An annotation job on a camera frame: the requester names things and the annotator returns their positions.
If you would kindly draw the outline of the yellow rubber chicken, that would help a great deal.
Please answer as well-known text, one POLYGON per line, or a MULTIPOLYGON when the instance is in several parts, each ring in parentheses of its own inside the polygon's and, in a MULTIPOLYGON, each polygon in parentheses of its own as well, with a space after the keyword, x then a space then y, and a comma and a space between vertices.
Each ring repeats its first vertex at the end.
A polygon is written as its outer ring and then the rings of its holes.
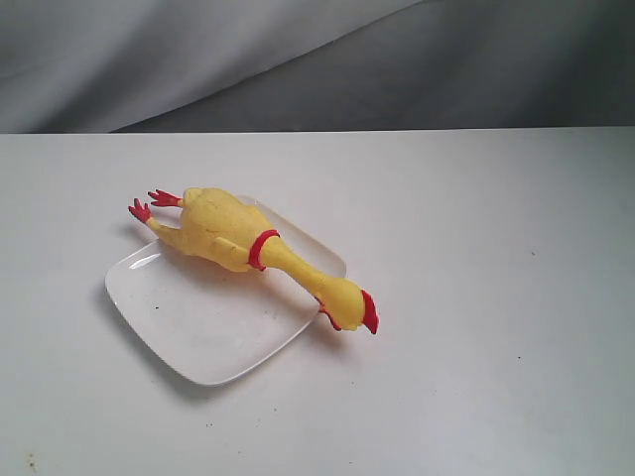
POLYGON ((136 198, 128 210, 165 244, 234 273, 280 270, 316 299, 335 330, 378 331, 371 294, 306 262, 256 206, 215 187, 190 187, 181 196, 155 189, 148 196, 149 203, 136 198))

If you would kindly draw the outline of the white square ceramic plate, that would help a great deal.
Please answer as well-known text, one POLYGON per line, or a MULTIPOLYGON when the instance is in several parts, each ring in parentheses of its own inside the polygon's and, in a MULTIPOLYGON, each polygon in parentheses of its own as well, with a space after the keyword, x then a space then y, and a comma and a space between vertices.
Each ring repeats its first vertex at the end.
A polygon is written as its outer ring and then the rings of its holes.
POLYGON ((111 267, 105 288, 134 334, 201 386, 250 372, 319 316, 318 302, 282 271, 231 273, 156 238, 111 267))

